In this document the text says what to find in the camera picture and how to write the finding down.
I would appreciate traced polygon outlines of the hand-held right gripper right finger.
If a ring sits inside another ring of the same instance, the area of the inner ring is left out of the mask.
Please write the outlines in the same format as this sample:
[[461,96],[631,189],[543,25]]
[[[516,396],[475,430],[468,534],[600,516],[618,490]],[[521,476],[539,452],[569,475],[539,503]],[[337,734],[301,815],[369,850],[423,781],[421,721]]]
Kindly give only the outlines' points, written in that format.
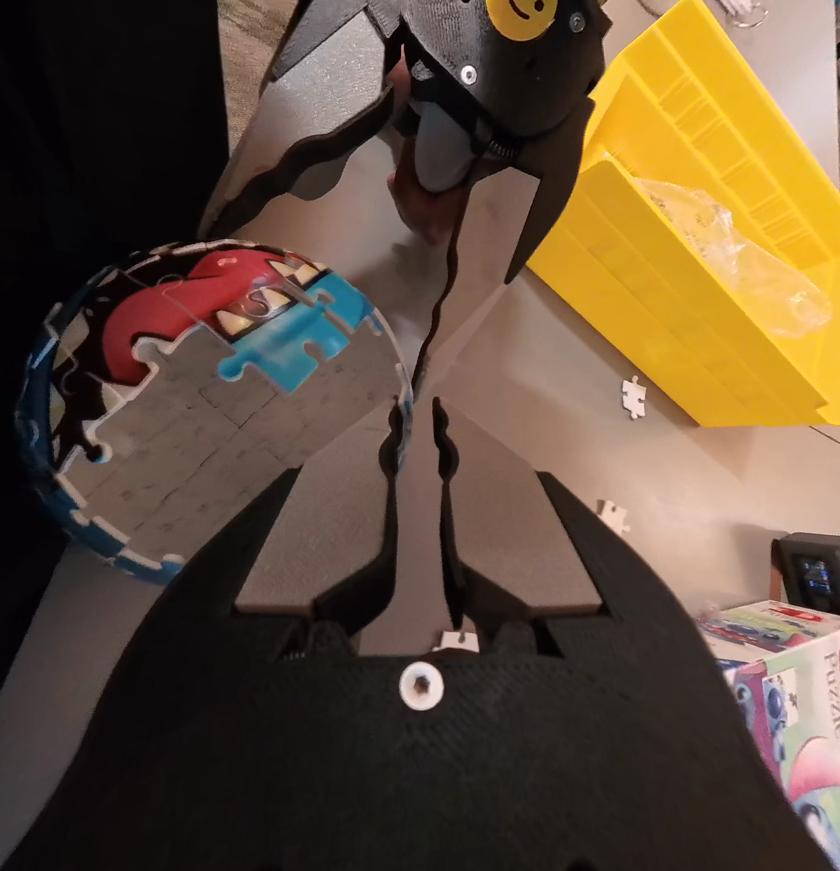
[[444,595],[456,628],[585,616],[602,598],[523,458],[450,402],[432,402]]

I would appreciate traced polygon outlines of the yellow plastic bin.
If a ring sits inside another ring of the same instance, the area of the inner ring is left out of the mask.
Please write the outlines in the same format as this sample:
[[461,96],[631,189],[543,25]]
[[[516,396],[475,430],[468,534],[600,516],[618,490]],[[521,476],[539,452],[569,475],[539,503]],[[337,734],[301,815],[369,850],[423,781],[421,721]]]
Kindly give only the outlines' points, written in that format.
[[[528,267],[704,427],[840,426],[840,191],[703,2],[610,63],[566,210]],[[774,336],[640,189],[709,194],[832,318]]]

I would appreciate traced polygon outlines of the clear plastic bag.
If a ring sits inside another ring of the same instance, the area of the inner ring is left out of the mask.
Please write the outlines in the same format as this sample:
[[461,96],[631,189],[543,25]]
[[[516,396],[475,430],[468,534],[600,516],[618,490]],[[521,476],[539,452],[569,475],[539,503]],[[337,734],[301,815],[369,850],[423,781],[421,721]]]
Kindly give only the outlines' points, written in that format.
[[828,295],[741,234],[732,213],[706,191],[659,180],[636,183],[767,333],[801,339],[832,320]]

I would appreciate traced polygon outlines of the black device with screen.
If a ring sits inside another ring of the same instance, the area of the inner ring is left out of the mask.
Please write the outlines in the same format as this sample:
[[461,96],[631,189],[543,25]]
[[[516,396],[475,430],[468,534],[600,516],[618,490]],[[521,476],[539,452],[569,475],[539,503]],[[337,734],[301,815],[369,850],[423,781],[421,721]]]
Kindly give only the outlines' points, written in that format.
[[776,539],[772,552],[790,604],[840,616],[840,536],[794,533]]

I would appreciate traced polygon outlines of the person's black top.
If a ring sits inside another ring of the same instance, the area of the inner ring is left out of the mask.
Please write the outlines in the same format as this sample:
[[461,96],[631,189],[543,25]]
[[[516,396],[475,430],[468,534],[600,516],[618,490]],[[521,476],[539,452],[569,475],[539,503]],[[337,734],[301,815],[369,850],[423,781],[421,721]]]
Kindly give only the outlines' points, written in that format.
[[52,306],[189,240],[228,158],[214,1],[0,2],[0,689],[64,547],[14,410]]

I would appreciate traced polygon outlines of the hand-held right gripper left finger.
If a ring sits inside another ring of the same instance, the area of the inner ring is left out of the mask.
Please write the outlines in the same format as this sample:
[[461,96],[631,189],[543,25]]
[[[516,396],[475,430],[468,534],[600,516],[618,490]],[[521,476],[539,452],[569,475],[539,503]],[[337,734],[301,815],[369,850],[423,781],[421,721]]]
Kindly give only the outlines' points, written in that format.
[[234,601],[238,614],[331,622],[353,637],[386,610],[403,429],[386,401],[303,464]]

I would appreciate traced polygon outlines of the blue monster puzzle ball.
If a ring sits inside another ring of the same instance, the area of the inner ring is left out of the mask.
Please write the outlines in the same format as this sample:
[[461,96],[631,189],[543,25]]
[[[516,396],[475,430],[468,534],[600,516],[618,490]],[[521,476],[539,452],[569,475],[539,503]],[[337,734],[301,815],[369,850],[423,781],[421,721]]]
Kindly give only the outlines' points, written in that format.
[[300,254],[226,239],[134,254],[55,303],[16,421],[56,524],[164,585],[282,473],[412,400],[366,294]]

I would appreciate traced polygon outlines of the person's left hand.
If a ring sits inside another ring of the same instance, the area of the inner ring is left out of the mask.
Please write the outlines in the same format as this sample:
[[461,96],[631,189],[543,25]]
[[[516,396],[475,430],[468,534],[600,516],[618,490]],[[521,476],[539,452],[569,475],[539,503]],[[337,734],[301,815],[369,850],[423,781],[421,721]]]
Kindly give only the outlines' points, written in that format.
[[401,221],[429,245],[449,245],[464,211],[469,186],[462,183],[433,193],[421,185],[415,172],[414,152],[409,141],[387,187]]

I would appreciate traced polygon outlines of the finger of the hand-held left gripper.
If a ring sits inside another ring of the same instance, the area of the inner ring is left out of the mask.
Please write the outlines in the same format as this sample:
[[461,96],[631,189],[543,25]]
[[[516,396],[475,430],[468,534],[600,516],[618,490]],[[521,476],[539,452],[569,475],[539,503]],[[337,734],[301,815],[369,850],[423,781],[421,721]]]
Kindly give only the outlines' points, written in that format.
[[272,201],[320,199],[378,135],[395,96],[394,10],[295,10],[254,113],[201,216],[198,240],[237,238]]
[[415,394],[432,393],[501,297],[538,184],[505,168],[471,188],[448,248],[444,291],[415,366]]

